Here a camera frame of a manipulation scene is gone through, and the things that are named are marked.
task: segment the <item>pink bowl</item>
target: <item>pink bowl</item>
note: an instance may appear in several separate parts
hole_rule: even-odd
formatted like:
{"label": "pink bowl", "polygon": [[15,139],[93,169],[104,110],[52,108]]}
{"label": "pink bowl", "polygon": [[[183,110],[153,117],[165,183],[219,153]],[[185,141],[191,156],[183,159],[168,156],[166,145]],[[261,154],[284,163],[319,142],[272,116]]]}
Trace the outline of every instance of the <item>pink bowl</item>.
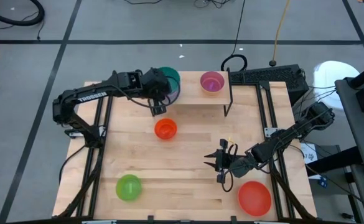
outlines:
{"label": "pink bowl", "polygon": [[219,92],[225,86],[225,79],[218,72],[205,72],[200,82],[202,89],[208,93]]}

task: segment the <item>wooden tabletop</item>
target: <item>wooden tabletop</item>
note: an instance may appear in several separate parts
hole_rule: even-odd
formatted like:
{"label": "wooden tabletop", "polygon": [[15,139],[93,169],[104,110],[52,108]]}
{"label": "wooden tabletop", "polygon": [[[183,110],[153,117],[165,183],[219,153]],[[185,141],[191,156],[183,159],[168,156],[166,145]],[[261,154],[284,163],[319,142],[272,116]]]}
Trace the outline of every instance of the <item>wooden tabletop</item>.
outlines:
{"label": "wooden tabletop", "polygon": [[[288,128],[294,124],[294,118],[286,84],[270,85],[278,125]],[[234,103],[226,118],[219,105],[171,105],[166,114],[153,118],[149,109],[125,98],[114,98],[94,218],[147,220],[148,215],[154,215],[155,220],[230,220],[230,216],[236,215],[238,220],[277,220],[274,200],[263,217],[247,215],[237,201],[239,187],[249,180],[267,186],[273,199],[269,175],[249,171],[244,177],[235,178],[233,190],[226,193],[216,183],[217,173],[203,163],[215,161],[204,155],[215,152],[221,138],[236,142],[239,154],[264,141],[255,87],[233,86],[232,89]],[[270,124],[264,91],[263,101]],[[93,123],[96,104],[91,101],[79,106],[78,114],[88,123]],[[177,123],[177,134],[170,141],[162,141],[154,134],[154,125],[161,118],[171,118]],[[83,138],[72,139],[68,156],[83,144]],[[300,148],[297,141],[292,144]],[[82,151],[65,166],[54,215],[62,212],[80,189],[87,152],[87,149]],[[291,190],[316,216],[302,154],[289,147],[284,158]],[[134,174],[142,182],[142,194],[134,202],[120,200],[115,192],[117,181],[126,174]],[[279,189],[287,217],[285,196]],[[90,193],[87,193],[84,214],[87,214],[89,199]]]}

